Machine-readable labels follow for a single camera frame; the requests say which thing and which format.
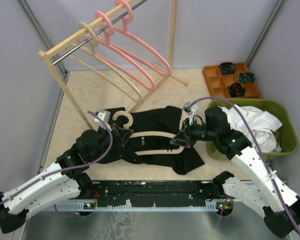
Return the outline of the black garment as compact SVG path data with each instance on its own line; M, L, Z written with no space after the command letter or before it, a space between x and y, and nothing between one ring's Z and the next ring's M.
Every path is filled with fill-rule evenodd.
M175 135L179 132L182 109L168 105L164 108L132 112L131 116L133 117L133 124L130 128L136 133L154 131ZM124 160L137 165L164 166L172 168L178 175L186 175L205 164L194 148L185 148L179 154L132 155L132 152L176 149L178 149L178 146L170 144L170 139L167 137L134 137L129 139L125 148L119 147L115 142L110 152L99 163L110 164Z

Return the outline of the white collared shirt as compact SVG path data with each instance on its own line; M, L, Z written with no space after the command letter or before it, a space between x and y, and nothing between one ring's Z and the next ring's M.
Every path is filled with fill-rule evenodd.
M277 140L274 132L280 129L283 124L281 121L268 111L263 111L254 106L235 106L244 116L254 137L256 138L263 153L270 153L277 148ZM245 123L234 108L222 106L222 111L227 115L230 128L242 132L255 147L256 144L249 133Z

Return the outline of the beige wooden hanger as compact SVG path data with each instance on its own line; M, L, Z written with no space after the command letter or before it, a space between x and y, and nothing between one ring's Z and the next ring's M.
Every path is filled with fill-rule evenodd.
M87 40L88 37L92 37L89 33L89 30L92 29L87 23L81 21L78 23L78 27L80 29L84 29L88 32L88 34L85 34L83 37ZM141 104L144 101L144 97L141 95L140 90L125 76L122 75L122 73L124 73L121 70L117 70L114 66L111 66L110 63L107 63L104 59L101 58L102 55L98 54L97 52L96 55L93 55L90 52L90 45L89 47L85 47L82 46L79 48L80 51L84 52L85 54L89 55L90 57L94 58L95 60L97 60L98 62L102 63L103 65L105 65L106 67L108 67L110 70L112 70L118 77L120 77L137 95L137 98L134 98L129 92L125 91L123 88L121 88L119 85L117 85L113 80L111 80L110 78L108 78L106 75L104 75L103 73L101 73L101 71L97 70L95 67L87 64L86 62L74 57L72 54L70 54L70 58L79 63L80 65L86 67L87 69L89 69L90 71L92 71L93 73L97 74L99 77L104 78L107 82L109 82L110 84L112 84L114 87L116 87L119 91L121 91L124 95L126 95L128 98L130 98L132 101L134 101L136 104Z

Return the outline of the pink plastic hanger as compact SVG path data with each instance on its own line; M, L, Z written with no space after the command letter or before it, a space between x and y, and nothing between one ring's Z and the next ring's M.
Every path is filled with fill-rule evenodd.
M141 79L139 79L138 77L136 77L132 73L129 73L128 71L126 71L124 68L122 68L120 65L116 64L115 62L112 62L112 61L108 60L107 58L104 58L103 56L100 56L100 57L102 59L104 59L107 63L110 63L110 65L112 67L115 67L117 70L120 70L120 71L124 72L126 75L128 75L129 77L134 79L137 83L139 83L142 87L144 87L148 91L150 91L150 92L155 91L157 89L157 85L156 85L155 80L152 78L152 76L147 71L145 71L130 56L128 56L122 50L119 50L118 46L115 46L114 44L111 43L110 37L114 34L114 29L113 29L113 24L111 23L108 16L105 13L101 12L101 11L97 11L97 12L94 13L94 17L96 19L97 18L103 19L104 22L106 23L106 26L108 27L108 30L105 30L103 32L104 38L96 36L95 31L92 28L88 30L90 35L92 36L92 40L89 42L89 51L93 55L96 55L95 49L98 46L98 44L101 44L104 47L106 47L106 48L112 50L113 52L117 53L118 55L123 57L125 60L127 60L129 63L131 63L134 67L136 67L150 81L150 85L147 85Z

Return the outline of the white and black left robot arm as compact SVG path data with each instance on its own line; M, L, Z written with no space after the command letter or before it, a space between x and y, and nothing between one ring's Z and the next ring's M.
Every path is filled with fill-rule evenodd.
M85 171L106 157L114 145L125 144L133 133L115 124L107 130L86 130L41 173L11 191L0 191L1 232L19 229L26 220L59 202L91 197L94 186Z

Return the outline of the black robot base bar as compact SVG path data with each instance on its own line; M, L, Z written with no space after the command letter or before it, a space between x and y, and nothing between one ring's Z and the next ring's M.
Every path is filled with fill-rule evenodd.
M77 199L87 200L89 210L211 211L226 217L234 208L234 200L212 181L201 180L93 181Z

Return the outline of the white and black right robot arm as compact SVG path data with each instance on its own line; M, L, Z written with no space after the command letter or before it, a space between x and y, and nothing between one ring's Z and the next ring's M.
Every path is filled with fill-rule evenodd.
M262 155L240 131L231 129L227 115L220 107L205 110L205 123L194 120L195 108L186 104L189 115L171 144L192 148L197 141L212 142L219 152L243 170L251 179L251 187L228 171L213 179L213 192L219 198L233 197L263 218L268 229L285 238L292 231L300 232L300 195L290 189L272 171Z

